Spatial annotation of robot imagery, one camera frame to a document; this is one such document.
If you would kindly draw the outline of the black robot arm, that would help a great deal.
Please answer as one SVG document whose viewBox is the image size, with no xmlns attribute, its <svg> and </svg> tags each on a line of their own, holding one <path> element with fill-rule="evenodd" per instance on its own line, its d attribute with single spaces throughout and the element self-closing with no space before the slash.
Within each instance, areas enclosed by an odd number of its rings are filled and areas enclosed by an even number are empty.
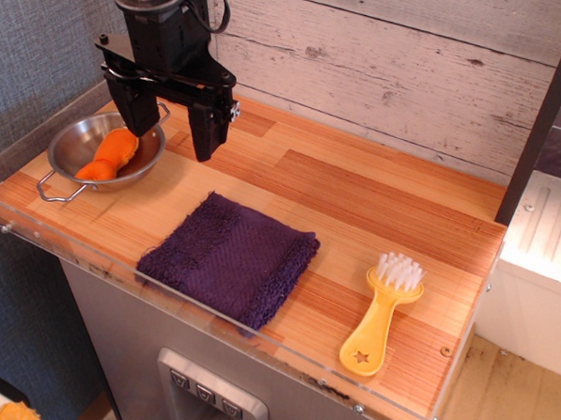
<svg viewBox="0 0 561 420">
<path fill-rule="evenodd" d="M 126 127 L 141 137 L 160 122 L 159 98 L 187 108 L 196 159 L 209 160 L 240 113 L 236 77 L 210 54 L 211 37 L 227 29 L 227 8 L 217 27 L 208 0 L 115 0 L 125 35 L 100 34 L 96 47 L 112 100 Z"/>
</svg>

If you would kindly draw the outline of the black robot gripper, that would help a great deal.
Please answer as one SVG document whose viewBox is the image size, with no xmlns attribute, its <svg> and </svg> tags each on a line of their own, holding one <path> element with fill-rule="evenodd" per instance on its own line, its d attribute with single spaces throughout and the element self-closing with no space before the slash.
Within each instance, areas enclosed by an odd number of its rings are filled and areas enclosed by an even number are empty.
<svg viewBox="0 0 561 420">
<path fill-rule="evenodd" d="M 98 37 L 104 78 L 126 127 L 142 137 L 160 120 L 158 97 L 188 107 L 195 158 L 205 162 L 227 138 L 235 100 L 236 77 L 215 61 L 209 47 L 212 34 L 205 2 L 117 0 L 127 33 Z"/>
</svg>

